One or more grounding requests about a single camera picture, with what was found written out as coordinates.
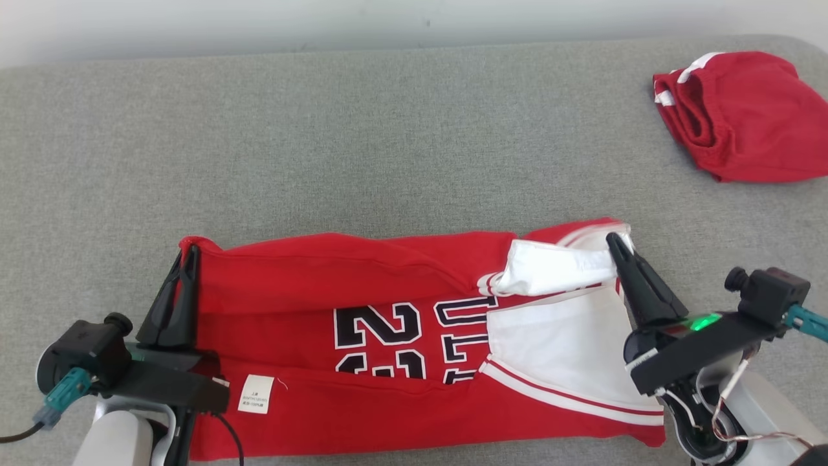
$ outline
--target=white wall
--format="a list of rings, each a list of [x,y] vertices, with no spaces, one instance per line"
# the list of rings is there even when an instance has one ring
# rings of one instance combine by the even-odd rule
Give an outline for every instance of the white wall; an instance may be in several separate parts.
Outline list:
[[[828,0],[0,0],[0,67],[769,32],[828,50]]]

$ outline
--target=gray fabric surface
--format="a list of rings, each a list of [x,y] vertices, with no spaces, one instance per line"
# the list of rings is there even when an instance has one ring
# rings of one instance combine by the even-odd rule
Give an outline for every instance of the gray fabric surface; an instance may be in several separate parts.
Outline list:
[[[733,265],[777,265],[828,304],[828,181],[717,184],[652,102],[708,51],[828,57],[775,36],[89,63],[0,71],[0,433],[41,403],[41,351],[77,318],[140,323],[183,235],[223,247],[342,231],[527,232],[616,216],[695,312],[733,308]],[[828,346],[790,334],[755,367],[828,431]],[[70,464],[91,400],[0,446]],[[674,442],[549,439],[249,464],[686,464]],[[236,464],[235,461],[218,464]]]

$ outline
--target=black cable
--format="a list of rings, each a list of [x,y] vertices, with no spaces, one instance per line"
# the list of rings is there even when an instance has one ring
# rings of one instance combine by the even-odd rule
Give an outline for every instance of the black cable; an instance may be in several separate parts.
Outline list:
[[[236,447],[238,448],[238,466],[244,466],[244,450],[242,450],[242,441],[238,439],[238,435],[236,434],[236,430],[233,429],[233,426],[230,425],[229,422],[222,416],[221,414],[214,414],[215,417],[219,418],[224,427],[230,432],[230,435],[233,436],[233,441],[236,442]]]
[[[8,437],[0,437],[0,444],[10,444],[13,442],[19,442],[23,439],[28,439],[40,429],[43,429],[42,422],[38,422],[37,424],[33,425],[31,429],[27,430],[26,432],[23,432],[22,434],[9,435]]]

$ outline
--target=green led indicator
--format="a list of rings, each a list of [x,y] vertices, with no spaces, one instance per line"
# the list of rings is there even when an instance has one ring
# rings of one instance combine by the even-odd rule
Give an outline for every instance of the green led indicator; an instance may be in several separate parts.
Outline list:
[[[713,322],[722,318],[719,314],[711,314],[704,317],[700,317],[690,324],[690,330],[693,332],[698,332],[702,328],[707,327],[708,325],[712,324]]]

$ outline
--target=basketball jersey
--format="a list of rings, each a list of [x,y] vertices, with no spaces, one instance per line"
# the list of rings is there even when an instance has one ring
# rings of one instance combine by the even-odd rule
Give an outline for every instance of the basketball jersey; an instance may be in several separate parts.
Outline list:
[[[323,234],[201,251],[198,346],[219,354],[248,456],[515,439],[664,441],[624,370],[612,219],[513,233]],[[200,416],[193,460],[238,454]]]

